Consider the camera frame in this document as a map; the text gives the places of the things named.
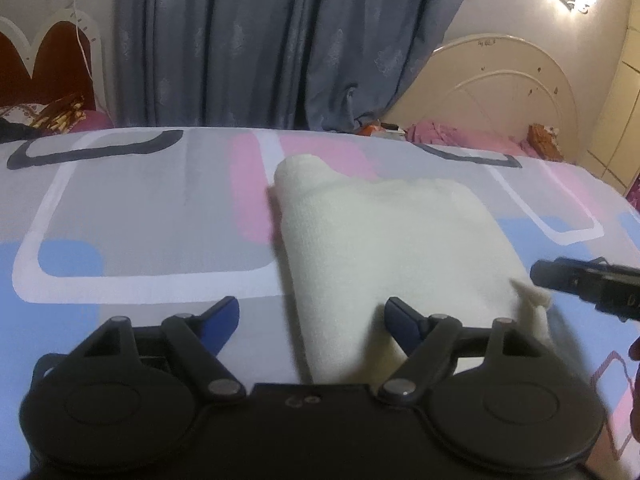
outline bed sheet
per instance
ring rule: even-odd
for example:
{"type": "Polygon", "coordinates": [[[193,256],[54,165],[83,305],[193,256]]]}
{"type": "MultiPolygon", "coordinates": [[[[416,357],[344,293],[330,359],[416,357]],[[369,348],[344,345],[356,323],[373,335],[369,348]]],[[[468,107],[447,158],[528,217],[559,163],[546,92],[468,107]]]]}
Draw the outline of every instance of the bed sheet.
{"type": "MultiPolygon", "coordinates": [[[[288,155],[312,153],[349,176],[461,182],[527,269],[556,256],[640,266],[640,218],[581,168],[427,150],[396,140],[231,128],[114,129],[0,146],[0,477],[28,469],[17,410],[37,359],[70,351],[114,315],[157,324],[233,295],[240,323],[221,361],[248,387],[306,379],[271,192],[274,170],[288,155]]],[[[409,220],[419,221],[398,225],[409,220]]],[[[635,478],[640,444],[628,414],[637,365],[626,352],[638,324],[561,293],[548,318],[558,352],[609,412],[590,465],[607,479],[635,478]]]]}

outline blue-gray curtain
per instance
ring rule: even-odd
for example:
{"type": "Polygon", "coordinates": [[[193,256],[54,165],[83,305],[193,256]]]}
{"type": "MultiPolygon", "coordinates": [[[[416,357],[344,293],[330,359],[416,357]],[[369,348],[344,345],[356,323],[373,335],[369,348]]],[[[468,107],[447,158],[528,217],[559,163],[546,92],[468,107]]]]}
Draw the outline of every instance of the blue-gray curtain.
{"type": "Polygon", "coordinates": [[[462,0],[116,0],[120,123],[351,132],[380,117],[462,0]]]}

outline pink blanket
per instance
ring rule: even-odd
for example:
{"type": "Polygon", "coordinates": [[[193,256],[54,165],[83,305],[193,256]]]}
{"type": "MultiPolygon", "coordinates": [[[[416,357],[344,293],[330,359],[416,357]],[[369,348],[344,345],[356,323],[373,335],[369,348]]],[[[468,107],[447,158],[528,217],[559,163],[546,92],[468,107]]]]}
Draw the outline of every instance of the pink blanket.
{"type": "Polygon", "coordinates": [[[505,153],[513,156],[532,156],[540,158],[531,145],[523,140],[520,143],[513,139],[499,137],[481,130],[462,130],[433,121],[420,121],[411,126],[406,140],[414,144],[436,144],[440,146],[458,146],[473,150],[505,153]]]}

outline beige headboard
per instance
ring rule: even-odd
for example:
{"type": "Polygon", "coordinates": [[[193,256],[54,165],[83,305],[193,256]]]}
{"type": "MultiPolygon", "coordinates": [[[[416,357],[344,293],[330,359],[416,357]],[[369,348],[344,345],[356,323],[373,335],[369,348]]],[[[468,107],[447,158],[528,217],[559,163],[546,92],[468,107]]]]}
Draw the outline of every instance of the beige headboard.
{"type": "Polygon", "coordinates": [[[525,40],[467,36],[435,50],[383,121],[407,128],[430,119],[525,139],[529,125],[559,128],[568,162],[578,150],[574,94],[558,64],[525,40]]]}

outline headboard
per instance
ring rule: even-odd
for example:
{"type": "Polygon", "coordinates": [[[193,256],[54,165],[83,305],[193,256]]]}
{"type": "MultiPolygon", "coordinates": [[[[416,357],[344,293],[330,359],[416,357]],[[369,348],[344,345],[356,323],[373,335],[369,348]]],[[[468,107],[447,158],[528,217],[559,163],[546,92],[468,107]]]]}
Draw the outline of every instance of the headboard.
{"type": "Polygon", "coordinates": [[[566,75],[549,54],[513,36],[467,36],[435,50],[382,120],[407,128],[423,119],[517,140],[539,123],[559,129],[568,162],[580,149],[566,75]]]}
{"type": "Polygon", "coordinates": [[[73,9],[59,10],[29,44],[15,23],[0,16],[0,106],[49,104],[75,92],[84,96],[87,109],[105,104],[98,27],[78,11],[79,38],[91,69],[89,76],[74,18],[73,9]]]}

